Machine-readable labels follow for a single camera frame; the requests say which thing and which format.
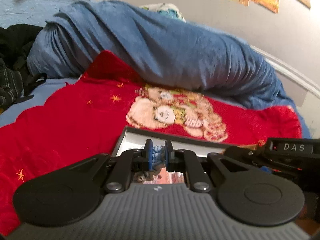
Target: silver screw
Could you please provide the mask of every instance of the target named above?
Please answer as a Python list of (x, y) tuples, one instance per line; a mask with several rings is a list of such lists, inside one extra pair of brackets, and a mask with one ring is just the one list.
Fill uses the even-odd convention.
[(206, 190), (209, 188), (209, 184), (206, 182), (196, 182), (195, 184), (193, 184), (193, 187), (197, 190)]
[(122, 185), (119, 182), (109, 182), (107, 184), (107, 189), (112, 191), (118, 191), (121, 190)]

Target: orange star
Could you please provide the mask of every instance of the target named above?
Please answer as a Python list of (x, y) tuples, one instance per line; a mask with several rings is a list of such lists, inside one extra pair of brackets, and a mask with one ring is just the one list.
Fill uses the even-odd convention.
[(16, 174), (19, 175), (19, 179), (18, 180), (22, 179), (22, 181), (24, 181), (23, 180), (24, 175), (22, 174), (22, 171), (23, 171), (23, 169), (19, 170), (19, 173), (16, 173)]
[(120, 97), (115, 96), (115, 95), (111, 96), (110, 99), (113, 100), (113, 101), (120, 101), (121, 100)]

